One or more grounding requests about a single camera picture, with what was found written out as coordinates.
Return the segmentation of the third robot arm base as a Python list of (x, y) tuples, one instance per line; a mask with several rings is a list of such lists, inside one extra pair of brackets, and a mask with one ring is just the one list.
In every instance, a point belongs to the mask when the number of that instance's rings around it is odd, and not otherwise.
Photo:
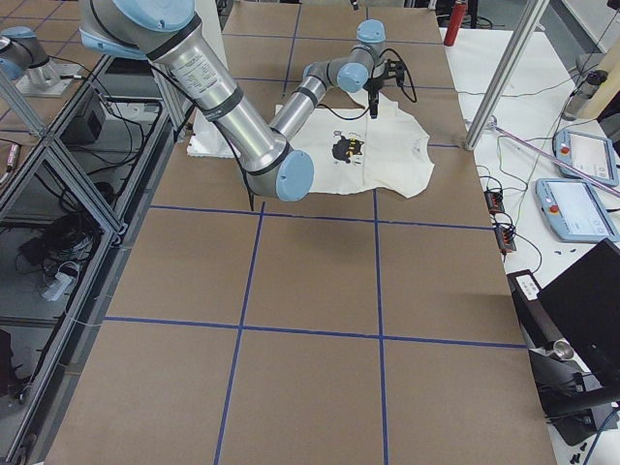
[(60, 97), (83, 78), (80, 65), (57, 63), (26, 26), (1, 31), (1, 71), (27, 97)]

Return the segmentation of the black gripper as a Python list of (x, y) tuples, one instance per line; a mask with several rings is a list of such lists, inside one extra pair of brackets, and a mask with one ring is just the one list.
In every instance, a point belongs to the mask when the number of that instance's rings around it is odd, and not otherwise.
[(402, 60), (388, 59), (384, 62), (383, 69), (376, 77), (371, 77), (365, 83), (365, 90), (368, 92), (368, 108), (371, 118), (378, 117), (379, 93), (387, 81), (393, 79), (396, 86), (404, 88), (405, 83), (405, 64)]

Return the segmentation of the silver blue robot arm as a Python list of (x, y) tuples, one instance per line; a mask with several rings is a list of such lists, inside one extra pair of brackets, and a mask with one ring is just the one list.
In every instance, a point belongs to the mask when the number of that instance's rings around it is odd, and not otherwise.
[(192, 1), (82, 1), (83, 44), (115, 57), (168, 68), (202, 115), (236, 148), (248, 189), (283, 202), (313, 183), (310, 156), (271, 129), (202, 35)]
[(286, 138), (292, 138), (321, 103), (327, 91), (338, 87), (355, 94), (367, 93), (365, 101), (370, 117), (379, 112), (379, 91), (385, 82), (394, 79), (398, 86), (404, 84), (407, 67), (398, 58), (385, 57), (386, 31), (377, 19), (363, 21), (356, 30), (357, 44), (341, 58), (315, 62), (304, 70), (301, 84), (288, 102), (277, 110), (270, 126)]

